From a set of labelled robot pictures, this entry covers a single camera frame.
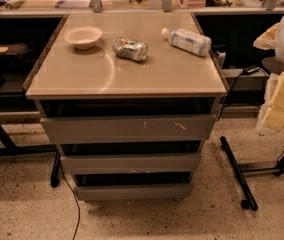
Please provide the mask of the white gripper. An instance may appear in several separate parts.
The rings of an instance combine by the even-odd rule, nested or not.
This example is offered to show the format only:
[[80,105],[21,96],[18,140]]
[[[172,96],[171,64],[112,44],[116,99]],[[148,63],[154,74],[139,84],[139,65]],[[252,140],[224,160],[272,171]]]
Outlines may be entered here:
[[[278,26],[276,23],[268,28],[255,39],[253,46],[261,50],[274,49]],[[280,75],[270,75],[264,99],[265,103],[260,110],[260,125],[274,130],[281,129],[284,126],[284,71]]]

